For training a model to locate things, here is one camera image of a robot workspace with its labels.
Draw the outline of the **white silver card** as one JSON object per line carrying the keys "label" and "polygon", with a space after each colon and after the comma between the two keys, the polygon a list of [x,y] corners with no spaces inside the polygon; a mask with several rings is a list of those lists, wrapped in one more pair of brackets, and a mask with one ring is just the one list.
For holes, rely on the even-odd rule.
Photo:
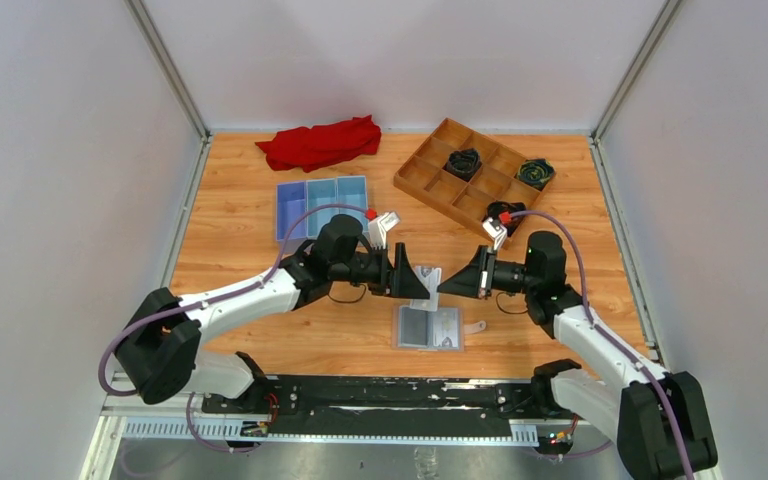
{"label": "white silver card", "polygon": [[413,299],[409,307],[414,310],[436,312],[439,309],[438,286],[442,281],[442,269],[432,266],[416,266],[414,271],[429,293],[428,299]]}

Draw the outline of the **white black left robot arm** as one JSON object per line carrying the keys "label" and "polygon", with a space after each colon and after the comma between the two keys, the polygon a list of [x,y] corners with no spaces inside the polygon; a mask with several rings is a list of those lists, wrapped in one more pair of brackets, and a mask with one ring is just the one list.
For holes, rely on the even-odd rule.
{"label": "white black left robot arm", "polygon": [[394,212],[366,211],[368,223],[338,213],[267,271],[212,291],[175,296],[159,288],[112,342],[108,357],[119,362],[147,405],[182,391],[236,399],[257,374],[245,355],[205,351],[214,338],[273,314],[297,311],[329,295],[334,283],[363,285],[372,295],[427,300],[431,294],[409,263],[402,242],[387,246],[400,219]]}

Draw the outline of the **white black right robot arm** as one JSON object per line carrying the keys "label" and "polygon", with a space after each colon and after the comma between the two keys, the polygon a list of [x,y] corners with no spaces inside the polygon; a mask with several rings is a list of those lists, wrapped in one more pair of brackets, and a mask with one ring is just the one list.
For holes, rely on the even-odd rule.
{"label": "white black right robot arm", "polygon": [[566,266],[561,237],[537,231],[528,238],[523,262],[499,260],[480,246],[437,290],[477,299],[494,291],[523,295],[533,323],[582,360],[535,369],[532,381],[544,405],[596,427],[632,478],[689,478],[716,467],[719,454],[700,382],[634,351],[598,317],[584,291],[568,283]]}

